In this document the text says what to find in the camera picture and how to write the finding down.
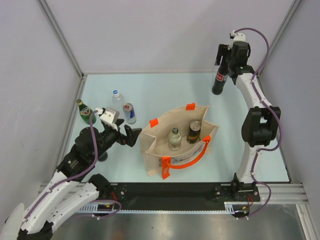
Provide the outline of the clear glass bottle green cap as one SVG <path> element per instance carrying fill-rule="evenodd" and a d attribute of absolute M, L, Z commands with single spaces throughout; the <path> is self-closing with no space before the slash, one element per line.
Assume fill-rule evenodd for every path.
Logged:
<path fill-rule="evenodd" d="M 176 151 L 180 148 L 182 141 L 182 136 L 178 128 L 174 127 L 171 132 L 168 134 L 168 145 L 169 148 L 173 151 Z"/>

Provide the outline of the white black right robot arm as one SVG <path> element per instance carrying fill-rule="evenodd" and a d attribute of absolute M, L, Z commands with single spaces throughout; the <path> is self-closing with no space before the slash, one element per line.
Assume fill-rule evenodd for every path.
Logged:
<path fill-rule="evenodd" d="M 226 193 L 229 200 L 237 202 L 259 196 L 255 166 L 260 154 L 276 138 L 281 116 L 280 108 L 272 106 L 260 89 L 255 71 L 248 65 L 250 54 L 250 44 L 245 41 L 236 40 L 232 45 L 220 44 L 215 60 L 218 71 L 212 87 L 212 93 L 220 95 L 227 79 L 232 79 L 248 108 L 241 127 L 241 137 L 245 143 L 242 160 Z"/>

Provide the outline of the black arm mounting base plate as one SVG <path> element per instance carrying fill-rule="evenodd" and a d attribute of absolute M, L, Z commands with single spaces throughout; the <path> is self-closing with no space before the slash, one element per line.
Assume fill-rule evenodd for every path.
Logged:
<path fill-rule="evenodd" d="M 128 201 L 134 197 L 191 197 L 254 203 L 261 200 L 257 186 L 251 191 L 236 191 L 230 183 L 221 182 L 118 182 L 111 184 L 110 191 L 119 201 Z"/>

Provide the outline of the glass cola bottle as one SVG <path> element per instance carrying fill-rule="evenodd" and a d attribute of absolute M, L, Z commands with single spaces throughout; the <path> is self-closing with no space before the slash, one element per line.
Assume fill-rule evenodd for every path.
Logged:
<path fill-rule="evenodd" d="M 215 75 L 214 84 L 212 87 L 212 93 L 214 95 L 220 95 L 223 92 L 223 88 L 228 78 L 228 74 L 229 74 L 228 65 L 227 63 L 222 62 Z"/>

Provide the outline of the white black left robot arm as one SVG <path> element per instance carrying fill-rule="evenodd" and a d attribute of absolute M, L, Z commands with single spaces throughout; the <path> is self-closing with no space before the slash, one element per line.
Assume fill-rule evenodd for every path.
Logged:
<path fill-rule="evenodd" d="M 19 240 L 49 240 L 59 224 L 86 204 L 96 200 L 116 201 L 111 183 L 100 173 L 92 175 L 70 198 L 63 199 L 85 178 L 113 144 L 129 147 L 136 144 L 142 129 L 125 125 L 125 134 L 122 134 L 120 125 L 123 122 L 123 119 L 118 119 L 115 128 L 103 123 L 103 132 L 93 126 L 87 126 L 80 131 L 48 185 L 26 209 L 17 236 Z"/>

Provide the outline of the black gold drink can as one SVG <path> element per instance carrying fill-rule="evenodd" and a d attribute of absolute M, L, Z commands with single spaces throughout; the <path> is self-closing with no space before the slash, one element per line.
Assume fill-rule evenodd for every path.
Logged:
<path fill-rule="evenodd" d="M 189 131 L 186 136 L 186 141 L 189 144 L 195 144 L 199 137 L 201 132 L 201 123 L 197 120 L 192 120 L 189 124 Z"/>

